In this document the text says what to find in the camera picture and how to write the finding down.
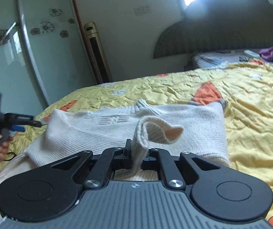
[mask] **cable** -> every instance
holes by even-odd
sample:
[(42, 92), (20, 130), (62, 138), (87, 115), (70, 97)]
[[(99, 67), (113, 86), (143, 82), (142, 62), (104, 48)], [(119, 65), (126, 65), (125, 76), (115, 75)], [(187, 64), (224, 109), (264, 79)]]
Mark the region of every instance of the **cable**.
[(9, 154), (12, 154), (13, 156), (10, 159), (4, 159), (4, 161), (10, 161), (12, 160), (14, 157), (17, 157), (17, 154), (15, 154), (14, 152), (8, 152), (5, 154), (5, 157), (7, 157)]

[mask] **circular pad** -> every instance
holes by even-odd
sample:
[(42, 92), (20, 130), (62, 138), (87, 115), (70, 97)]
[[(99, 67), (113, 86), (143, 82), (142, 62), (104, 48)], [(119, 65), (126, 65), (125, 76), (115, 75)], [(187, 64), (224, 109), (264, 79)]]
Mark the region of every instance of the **circular pad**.
[(217, 186), (217, 193), (226, 200), (239, 202), (249, 198), (252, 189), (244, 183), (224, 182)]
[(190, 197), (206, 214), (236, 222), (265, 217), (273, 202), (273, 193), (267, 184), (230, 168), (222, 172), (219, 169), (201, 171)]
[(52, 186), (46, 182), (30, 181), (18, 188), (17, 195), (25, 201), (35, 202), (46, 199), (52, 191)]
[(42, 166), (0, 184), (0, 213), (21, 222), (46, 221), (73, 207), (78, 195), (72, 173)]

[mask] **blue trigger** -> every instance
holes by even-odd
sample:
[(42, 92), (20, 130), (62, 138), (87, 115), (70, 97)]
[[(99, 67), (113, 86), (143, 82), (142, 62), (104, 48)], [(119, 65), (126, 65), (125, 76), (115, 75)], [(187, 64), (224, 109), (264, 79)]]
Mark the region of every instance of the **blue trigger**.
[(12, 126), (11, 130), (12, 131), (22, 131), (22, 132), (25, 132), (25, 128), (23, 126), (17, 126), (17, 125)]

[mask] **electrical outlet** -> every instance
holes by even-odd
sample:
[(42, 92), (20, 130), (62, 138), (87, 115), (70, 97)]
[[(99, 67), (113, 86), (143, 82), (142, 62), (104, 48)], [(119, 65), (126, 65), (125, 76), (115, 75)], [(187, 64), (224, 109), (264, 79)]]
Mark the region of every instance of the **electrical outlet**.
[(134, 8), (134, 12), (135, 12), (136, 15), (141, 15), (141, 14), (143, 14), (143, 13), (144, 13), (143, 7), (140, 6), (140, 7)]
[(144, 10), (144, 13), (151, 13), (151, 8), (149, 5), (143, 5), (143, 10)]

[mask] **purple cloth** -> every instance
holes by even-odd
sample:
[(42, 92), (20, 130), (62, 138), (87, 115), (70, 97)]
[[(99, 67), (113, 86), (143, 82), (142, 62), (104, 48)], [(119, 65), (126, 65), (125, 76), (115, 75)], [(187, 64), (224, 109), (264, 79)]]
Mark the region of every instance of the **purple cloth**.
[(263, 59), (273, 62), (273, 47), (261, 49), (259, 54)]

